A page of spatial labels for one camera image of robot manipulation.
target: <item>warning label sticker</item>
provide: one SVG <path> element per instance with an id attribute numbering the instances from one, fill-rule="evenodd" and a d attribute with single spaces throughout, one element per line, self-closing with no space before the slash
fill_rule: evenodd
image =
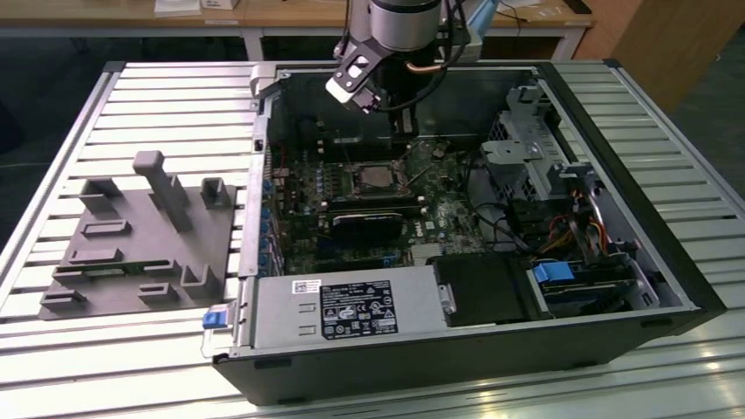
<path id="1" fill-rule="evenodd" d="M 323 338 L 358 338 L 398 332 L 390 281 L 319 288 Z"/>

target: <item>wooden cabinet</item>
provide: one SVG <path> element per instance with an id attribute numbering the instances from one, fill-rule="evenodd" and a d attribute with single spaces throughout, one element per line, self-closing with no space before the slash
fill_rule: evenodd
<path id="1" fill-rule="evenodd" d="M 671 112 L 745 20 L 745 0 L 583 2 L 595 24 L 574 58 L 615 58 Z"/>

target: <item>gray floor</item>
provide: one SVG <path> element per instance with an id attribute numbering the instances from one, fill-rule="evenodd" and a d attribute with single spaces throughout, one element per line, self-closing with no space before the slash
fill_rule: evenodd
<path id="1" fill-rule="evenodd" d="M 66 39 L 0 39 L 0 102 L 25 132 L 25 142 L 0 155 L 0 246 L 12 233 L 89 90 L 109 60 L 241 59 L 239 40 L 92 39 L 78 53 Z M 731 186 L 745 195 L 745 31 L 673 114 L 675 124 Z"/>

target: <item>aluminum extrusion table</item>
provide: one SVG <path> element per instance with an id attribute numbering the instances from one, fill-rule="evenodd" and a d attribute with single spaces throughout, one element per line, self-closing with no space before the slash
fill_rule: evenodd
<path id="1" fill-rule="evenodd" d="M 729 307 L 690 333 L 654 340 L 598 367 L 257 408 L 201 355 L 203 310 L 37 320 L 84 209 L 76 195 L 85 178 L 112 176 L 120 189 L 144 188 L 129 159 L 157 148 L 185 186 L 210 175 L 243 186 L 251 67 L 128 64 L 101 75 L 0 256 L 1 417 L 651 418 L 741 412 L 745 205 L 625 71 L 597 61 L 557 69 Z M 242 188 L 226 299 L 237 291 L 243 197 Z M 215 339 L 226 344 L 230 336 Z"/>

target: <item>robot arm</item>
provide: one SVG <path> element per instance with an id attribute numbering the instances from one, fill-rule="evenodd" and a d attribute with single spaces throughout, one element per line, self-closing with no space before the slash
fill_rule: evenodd
<path id="1" fill-rule="evenodd" d="M 415 105 L 446 68 L 478 58 L 497 2 L 478 3 L 466 20 L 465 0 L 349 1 L 347 31 L 334 50 L 341 65 L 326 90 L 346 106 L 387 113 L 393 135 L 415 136 Z"/>

